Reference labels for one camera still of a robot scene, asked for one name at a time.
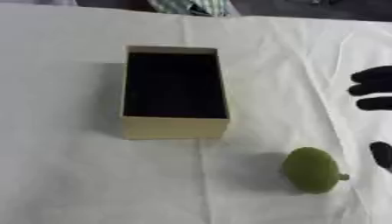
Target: white tablecloth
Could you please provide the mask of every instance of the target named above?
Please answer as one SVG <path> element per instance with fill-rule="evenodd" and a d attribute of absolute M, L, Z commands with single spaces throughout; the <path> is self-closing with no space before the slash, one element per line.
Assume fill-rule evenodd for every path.
<path fill-rule="evenodd" d="M 122 140 L 126 45 L 218 48 L 225 136 Z M 392 176 L 368 144 L 392 143 L 392 112 L 359 111 L 347 88 L 391 62 L 392 24 L 2 4 L 0 223 L 390 223 Z M 296 192 L 278 169 L 300 146 L 351 180 Z"/>

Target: person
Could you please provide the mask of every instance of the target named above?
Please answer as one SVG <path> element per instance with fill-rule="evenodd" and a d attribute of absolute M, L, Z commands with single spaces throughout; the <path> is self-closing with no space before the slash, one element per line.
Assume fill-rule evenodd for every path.
<path fill-rule="evenodd" d="M 355 85 L 348 89 L 352 96 L 392 93 L 392 66 L 379 66 L 354 73 L 351 79 L 355 82 Z M 392 110 L 392 96 L 366 97 L 358 100 L 356 105 L 366 111 Z M 369 147 L 376 163 L 392 171 L 392 146 L 384 142 L 374 142 Z"/>
<path fill-rule="evenodd" d="M 240 16 L 229 0 L 148 0 L 161 13 L 202 17 Z"/>

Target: plaid shirt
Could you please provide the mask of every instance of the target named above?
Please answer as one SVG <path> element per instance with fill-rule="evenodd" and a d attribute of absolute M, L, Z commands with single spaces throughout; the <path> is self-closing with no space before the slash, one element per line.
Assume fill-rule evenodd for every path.
<path fill-rule="evenodd" d="M 158 12 L 207 16 L 225 17 L 227 0 L 149 0 L 152 7 Z"/>

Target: box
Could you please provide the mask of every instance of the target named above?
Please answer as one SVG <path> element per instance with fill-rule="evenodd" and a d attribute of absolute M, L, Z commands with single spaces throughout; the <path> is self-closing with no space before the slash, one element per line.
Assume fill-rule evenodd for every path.
<path fill-rule="evenodd" d="M 125 138 L 221 137 L 229 113 L 216 49 L 127 50 L 121 109 Z"/>

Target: black shape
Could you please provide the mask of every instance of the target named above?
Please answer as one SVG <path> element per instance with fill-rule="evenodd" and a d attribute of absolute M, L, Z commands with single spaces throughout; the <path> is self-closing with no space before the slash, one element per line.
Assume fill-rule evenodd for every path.
<path fill-rule="evenodd" d="M 351 80 L 359 83 L 379 80 L 392 80 L 392 66 L 378 66 L 354 73 Z"/>
<path fill-rule="evenodd" d="M 392 97 L 375 97 L 358 100 L 357 106 L 363 110 L 392 110 Z"/>
<path fill-rule="evenodd" d="M 375 142 L 370 144 L 370 150 L 380 167 L 385 169 L 392 167 L 392 146 L 384 142 Z"/>

